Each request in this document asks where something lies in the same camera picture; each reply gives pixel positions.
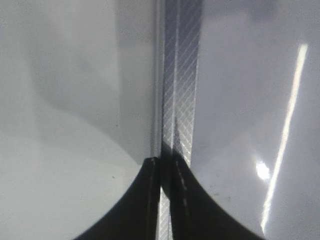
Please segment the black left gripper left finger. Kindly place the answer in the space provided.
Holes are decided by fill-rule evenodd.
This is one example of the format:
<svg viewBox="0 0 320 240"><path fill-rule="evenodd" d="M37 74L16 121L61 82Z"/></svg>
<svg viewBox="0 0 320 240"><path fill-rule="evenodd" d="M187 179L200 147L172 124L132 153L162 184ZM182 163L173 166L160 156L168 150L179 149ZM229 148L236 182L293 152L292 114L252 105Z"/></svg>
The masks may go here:
<svg viewBox="0 0 320 240"><path fill-rule="evenodd" d="M160 160L143 161L122 198L77 240L154 240L160 201Z"/></svg>

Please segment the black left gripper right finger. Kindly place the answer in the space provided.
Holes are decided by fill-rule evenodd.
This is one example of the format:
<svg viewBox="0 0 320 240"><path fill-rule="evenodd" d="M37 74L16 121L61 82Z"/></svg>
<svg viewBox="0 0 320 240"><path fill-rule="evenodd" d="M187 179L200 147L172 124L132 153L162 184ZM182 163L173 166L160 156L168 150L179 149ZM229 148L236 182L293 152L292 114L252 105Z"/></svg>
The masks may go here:
<svg viewBox="0 0 320 240"><path fill-rule="evenodd" d="M163 146L161 161L174 240L261 239L208 195L177 150Z"/></svg>

